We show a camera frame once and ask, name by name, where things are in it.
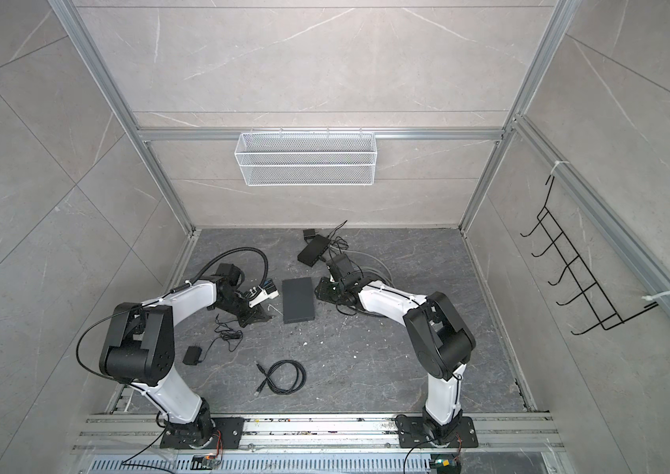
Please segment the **dark grey network switch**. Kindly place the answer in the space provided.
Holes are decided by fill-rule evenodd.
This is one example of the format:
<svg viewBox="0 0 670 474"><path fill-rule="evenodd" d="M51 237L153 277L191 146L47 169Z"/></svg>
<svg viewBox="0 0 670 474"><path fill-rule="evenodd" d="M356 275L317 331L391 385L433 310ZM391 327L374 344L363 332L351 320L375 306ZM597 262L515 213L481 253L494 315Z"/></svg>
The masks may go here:
<svg viewBox="0 0 670 474"><path fill-rule="evenodd" d="M312 278L293 278L283 281L283 321L297 324L315 320Z"/></svg>

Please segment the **ribbed black network switch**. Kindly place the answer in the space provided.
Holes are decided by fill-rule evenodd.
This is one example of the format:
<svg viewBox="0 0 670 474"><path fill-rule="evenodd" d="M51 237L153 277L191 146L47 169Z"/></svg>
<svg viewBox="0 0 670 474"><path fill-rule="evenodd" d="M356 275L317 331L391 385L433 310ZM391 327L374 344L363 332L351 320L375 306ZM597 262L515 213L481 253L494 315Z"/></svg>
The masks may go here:
<svg viewBox="0 0 670 474"><path fill-rule="evenodd" d="M330 248L330 239L322 235L315 235L307 242L307 246L297 255L297 260L308 267L313 267L321 260L324 253Z"/></svg>

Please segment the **black power adapter with cable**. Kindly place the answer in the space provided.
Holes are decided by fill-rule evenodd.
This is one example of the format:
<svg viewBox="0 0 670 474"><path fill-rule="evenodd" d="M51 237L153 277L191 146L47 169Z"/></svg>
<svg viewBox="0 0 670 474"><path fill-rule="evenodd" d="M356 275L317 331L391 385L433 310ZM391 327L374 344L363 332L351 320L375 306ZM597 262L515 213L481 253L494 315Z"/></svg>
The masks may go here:
<svg viewBox="0 0 670 474"><path fill-rule="evenodd" d="M303 231L303 239L305 239L305 242L311 243L311 241L313 241L316 237L322 236L328 241L327 250L329 252L344 253L350 248L350 245L345 238L338 234L338 232L347 223L348 220L344 220L335 228L333 228L326 236L322 236L321 234L317 233L315 229L305 229Z"/></svg>

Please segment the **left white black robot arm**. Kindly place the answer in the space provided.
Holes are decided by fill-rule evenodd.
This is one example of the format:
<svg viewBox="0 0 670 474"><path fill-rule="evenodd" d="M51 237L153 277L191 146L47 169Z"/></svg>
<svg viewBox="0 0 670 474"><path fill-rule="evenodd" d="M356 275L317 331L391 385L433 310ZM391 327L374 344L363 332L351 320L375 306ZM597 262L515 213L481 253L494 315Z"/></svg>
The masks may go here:
<svg viewBox="0 0 670 474"><path fill-rule="evenodd" d="M244 273L222 259L253 253L262 260L259 284L242 292ZM220 425L209 402L194 392L175 367L174 329L201 309L218 309L235 318L239 327L271 319L261 303L277 296L268 278L266 254L254 247L230 249L210 260L193 278L151 301L119 304L112 315L99 359L99 369L80 363L98 377L129 385L160 413L163 445L204 448L220 444Z"/></svg>

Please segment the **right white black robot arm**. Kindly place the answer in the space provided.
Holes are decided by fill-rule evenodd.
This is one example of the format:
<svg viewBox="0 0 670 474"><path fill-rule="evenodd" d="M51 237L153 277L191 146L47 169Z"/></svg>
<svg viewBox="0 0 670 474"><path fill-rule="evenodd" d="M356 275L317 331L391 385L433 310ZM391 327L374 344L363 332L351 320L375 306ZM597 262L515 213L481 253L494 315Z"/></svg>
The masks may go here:
<svg viewBox="0 0 670 474"><path fill-rule="evenodd" d="M397 423L398 430L412 436L410 444L458 446L469 420L461 408L461 382L476 341L451 300L441 292L422 295L393 288L345 254L326 266L330 278L318 284L317 298L402 325L416 359L428 373L422 417Z"/></svg>

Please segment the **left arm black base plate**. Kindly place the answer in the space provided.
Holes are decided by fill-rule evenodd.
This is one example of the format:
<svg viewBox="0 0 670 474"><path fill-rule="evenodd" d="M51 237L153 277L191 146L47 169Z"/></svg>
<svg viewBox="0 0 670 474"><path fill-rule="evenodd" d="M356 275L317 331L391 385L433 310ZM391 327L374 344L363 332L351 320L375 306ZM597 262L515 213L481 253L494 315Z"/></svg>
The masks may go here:
<svg viewBox="0 0 670 474"><path fill-rule="evenodd" d="M245 420L240 417L198 419L191 424L168 424L160 448L173 450L237 450Z"/></svg>

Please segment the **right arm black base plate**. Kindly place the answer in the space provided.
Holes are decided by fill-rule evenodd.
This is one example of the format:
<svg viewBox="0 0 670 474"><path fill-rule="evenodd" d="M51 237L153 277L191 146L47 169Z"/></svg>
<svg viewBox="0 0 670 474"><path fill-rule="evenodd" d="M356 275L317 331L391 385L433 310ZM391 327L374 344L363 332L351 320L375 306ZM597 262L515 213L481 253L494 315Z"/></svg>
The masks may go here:
<svg viewBox="0 0 670 474"><path fill-rule="evenodd" d="M438 425L429 416L397 415L394 419L402 448L478 448L473 419L456 416L447 425Z"/></svg>

